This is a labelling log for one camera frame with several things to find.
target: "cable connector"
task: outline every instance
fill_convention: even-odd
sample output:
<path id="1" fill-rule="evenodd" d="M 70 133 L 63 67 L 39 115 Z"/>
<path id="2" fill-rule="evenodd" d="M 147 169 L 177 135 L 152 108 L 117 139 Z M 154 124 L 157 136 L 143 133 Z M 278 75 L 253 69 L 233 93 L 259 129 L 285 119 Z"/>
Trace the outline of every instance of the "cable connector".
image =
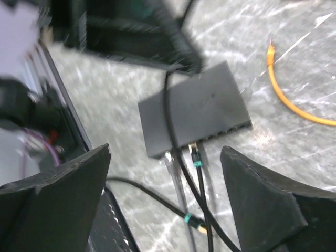
<path id="1" fill-rule="evenodd" d="M 267 54 L 266 54 L 267 67 L 274 65 L 274 55 L 275 55 L 275 47 L 272 44 L 272 39 L 271 39 L 269 41 L 269 45 L 268 45 L 268 49 L 267 49 Z"/>
<path id="2" fill-rule="evenodd" d="M 200 233 L 207 234 L 204 220 L 196 217 L 195 215 L 187 213 L 184 216 L 184 222 L 188 223 L 189 226 L 196 228 Z"/>
<path id="3" fill-rule="evenodd" d="M 202 162 L 201 154 L 200 154 L 200 151 L 198 150 L 197 144 L 196 143 L 189 144 L 189 151 L 190 151 L 194 166 L 196 168 L 202 167 L 203 162 Z"/>
<path id="4" fill-rule="evenodd" d="M 171 176 L 179 176 L 179 167 L 171 152 L 167 151 L 164 153 L 164 163 Z"/>

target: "green cable tag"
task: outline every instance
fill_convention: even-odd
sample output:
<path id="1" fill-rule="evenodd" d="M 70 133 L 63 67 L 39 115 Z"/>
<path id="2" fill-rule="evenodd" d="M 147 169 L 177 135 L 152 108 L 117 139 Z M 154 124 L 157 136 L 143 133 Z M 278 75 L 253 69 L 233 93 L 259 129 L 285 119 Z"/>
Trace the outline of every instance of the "green cable tag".
<path id="1" fill-rule="evenodd" d="M 186 214 L 184 217 L 184 222 L 188 223 L 190 218 L 191 218 L 191 213 Z"/>
<path id="2" fill-rule="evenodd" d="M 202 162 L 201 161 L 196 161 L 196 162 L 194 162 L 194 166 L 195 167 L 201 167 L 202 166 Z"/>

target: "marble floor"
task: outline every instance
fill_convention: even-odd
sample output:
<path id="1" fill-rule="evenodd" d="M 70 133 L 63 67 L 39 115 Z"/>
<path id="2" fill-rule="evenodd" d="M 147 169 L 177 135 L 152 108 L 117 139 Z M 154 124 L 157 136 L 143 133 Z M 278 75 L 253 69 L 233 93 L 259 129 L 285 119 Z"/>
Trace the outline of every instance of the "marble floor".
<path id="1" fill-rule="evenodd" d="M 169 3 L 177 14 L 185 1 Z M 336 2 L 199 0 L 185 29 L 202 49 L 207 68 L 228 61 L 253 122 L 252 129 L 204 144 L 209 206 L 238 244 L 219 161 L 224 145 L 292 179 L 336 189 L 335 128 L 291 113 L 276 97 L 265 63 L 272 37 L 276 76 L 288 98 L 314 115 L 335 119 Z M 57 45 L 50 51 L 92 144 L 111 146 L 109 174 L 144 183 L 177 203 L 164 163 L 146 157 L 138 112 L 138 101 L 161 89 L 163 72 L 105 62 Z M 141 251 L 188 251 L 180 218 L 128 185 L 111 186 Z M 185 191 L 190 211 L 201 214 L 187 185 Z M 195 238 L 197 251 L 207 251 L 206 236 L 195 233 Z M 229 250 L 216 240 L 215 251 Z"/>

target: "wire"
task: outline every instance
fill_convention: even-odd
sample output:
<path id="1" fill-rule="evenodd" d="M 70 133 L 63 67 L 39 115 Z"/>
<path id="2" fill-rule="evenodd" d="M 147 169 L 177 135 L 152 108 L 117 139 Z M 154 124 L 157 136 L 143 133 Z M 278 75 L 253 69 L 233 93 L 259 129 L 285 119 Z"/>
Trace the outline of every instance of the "wire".
<path id="1" fill-rule="evenodd" d="M 54 160 L 55 166 L 60 165 L 60 159 L 58 158 L 57 152 L 55 151 L 54 147 L 51 144 L 48 143 L 48 141 L 46 141 L 38 133 L 36 133 L 32 130 L 26 129 L 25 132 L 28 136 L 31 136 L 31 137 L 35 138 L 37 141 L 39 141 L 40 143 L 42 143 L 49 150 L 49 152 L 50 152 L 50 154 L 51 154 L 51 156 Z"/>
<path id="2" fill-rule="evenodd" d="M 122 177 L 107 177 L 106 181 L 118 181 L 118 182 L 123 182 L 123 183 L 127 183 L 130 184 L 140 190 L 142 190 L 144 193 L 148 194 L 149 196 L 151 196 L 153 199 L 157 200 L 159 203 L 161 203 L 162 205 L 164 205 L 165 207 L 167 207 L 169 210 L 171 210 L 172 212 L 174 212 L 175 214 L 177 214 L 178 216 L 184 218 L 184 221 L 186 223 L 188 223 L 190 226 L 196 228 L 199 232 L 206 234 L 207 230 L 205 228 L 205 222 L 204 220 L 196 217 L 193 214 L 190 213 L 185 213 L 183 211 L 181 211 L 180 209 L 178 209 L 176 206 L 174 206 L 173 204 L 169 203 L 168 200 L 164 199 L 162 196 L 160 196 L 159 194 L 155 193 L 154 191 L 146 188 L 145 186 L 129 180 L 127 178 L 122 178 Z"/>
<path id="3" fill-rule="evenodd" d="M 183 190 L 180 166 L 176 163 L 174 155 L 171 154 L 170 152 L 165 153 L 164 162 L 168 169 L 169 174 L 172 177 L 180 209 L 186 213 L 188 212 L 188 205 Z M 184 228 L 185 228 L 185 235 L 187 237 L 187 241 L 189 244 L 189 249 L 191 252 L 196 252 L 197 250 L 196 250 L 195 238 L 191 230 L 191 227 L 190 225 L 188 225 L 188 223 L 184 223 Z"/>
<path id="4" fill-rule="evenodd" d="M 178 163 L 181 167 L 181 170 L 183 172 L 183 175 L 186 178 L 186 181 L 195 196 L 195 199 L 197 203 L 200 205 L 200 208 L 202 209 L 204 216 L 210 221 L 211 225 L 214 227 L 215 231 L 218 233 L 219 237 L 222 239 L 222 241 L 228 246 L 229 249 L 231 249 L 232 252 L 240 252 L 240 250 L 237 248 L 237 246 L 229 239 L 229 237 L 224 233 L 222 228 L 220 227 L 219 223 L 216 221 L 210 210 L 208 209 L 206 203 L 199 195 L 195 184 L 193 183 L 193 180 L 191 176 L 189 175 L 187 168 L 184 165 L 181 150 L 179 149 L 179 145 L 176 140 L 175 131 L 172 123 L 172 117 L 171 117 L 171 111 L 170 111 L 170 101 L 168 99 L 168 84 L 169 84 L 169 76 L 170 73 L 167 72 L 164 78 L 164 87 L 163 87 L 163 112 L 164 112 L 164 118 L 165 123 L 167 126 L 167 131 L 169 134 L 170 141 L 172 143 L 173 152 L 176 153 L 176 157 L 178 160 Z"/>
<path id="5" fill-rule="evenodd" d="M 193 7 L 193 5 L 195 4 L 195 2 L 196 2 L 196 0 L 189 0 L 182 17 L 180 18 L 180 26 L 182 26 L 183 23 L 185 22 L 185 20 L 188 18 L 190 10 Z"/>
<path id="6" fill-rule="evenodd" d="M 206 196 L 205 196 L 203 174 L 202 174 L 203 162 L 202 162 L 201 154 L 200 154 L 200 151 L 198 150 L 196 143 L 190 144 L 189 150 L 190 150 L 190 155 L 192 157 L 193 164 L 197 170 L 199 192 L 205 204 L 207 204 Z M 207 230 L 208 251 L 213 252 L 214 251 L 214 241 L 213 241 L 213 236 L 212 236 L 211 223 L 209 222 L 206 216 L 204 216 L 204 219 L 205 219 L 205 225 L 206 225 L 206 230 Z"/>
<path id="7" fill-rule="evenodd" d="M 329 119 L 324 119 L 321 117 L 316 117 L 315 115 L 309 114 L 301 109 L 299 109 L 297 106 L 295 106 L 288 98 L 283 94 L 281 91 L 278 82 L 275 78 L 274 75 L 274 55 L 275 55 L 275 47 L 272 44 L 272 41 L 270 41 L 268 50 L 267 50 L 267 56 L 266 56 L 266 61 L 267 61 L 267 68 L 268 68 L 268 75 L 269 79 L 272 83 L 273 89 L 279 99 L 283 102 L 284 105 L 287 106 L 291 111 L 293 111 L 295 114 L 298 114 L 299 116 L 316 122 L 316 123 L 321 123 L 324 125 L 329 125 L 329 126 L 336 126 L 336 120 L 329 120 Z"/>

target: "black power cable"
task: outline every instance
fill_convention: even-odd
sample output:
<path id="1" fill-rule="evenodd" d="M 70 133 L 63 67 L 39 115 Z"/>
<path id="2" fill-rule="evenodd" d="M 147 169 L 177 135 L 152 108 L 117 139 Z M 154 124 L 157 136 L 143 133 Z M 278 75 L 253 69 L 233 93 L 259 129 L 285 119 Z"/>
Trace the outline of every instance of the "black power cable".
<path id="1" fill-rule="evenodd" d="M 171 111 L 170 111 L 170 101 L 168 99 L 168 84 L 169 84 L 169 76 L 170 73 L 167 72 L 164 78 L 164 87 L 163 87 L 163 111 L 164 111 L 164 118 L 165 123 L 167 126 L 167 131 L 169 134 L 170 141 L 172 143 L 173 152 L 176 153 L 177 161 L 181 167 L 182 173 L 186 178 L 186 181 L 197 201 L 200 208 L 202 209 L 204 216 L 210 221 L 211 225 L 214 227 L 215 231 L 218 233 L 219 237 L 222 239 L 222 241 L 228 246 L 229 249 L 231 249 L 232 252 L 240 252 L 240 250 L 237 248 L 237 246 L 229 239 L 229 237 L 225 234 L 225 232 L 220 227 L 219 223 L 215 219 L 215 217 L 212 215 L 210 210 L 208 209 L 206 203 L 199 195 L 195 184 L 193 183 L 192 178 L 190 177 L 187 168 L 184 165 L 181 150 L 179 149 L 179 145 L 177 143 L 177 139 L 175 136 L 174 126 L 172 123 L 172 117 L 171 117 Z"/>

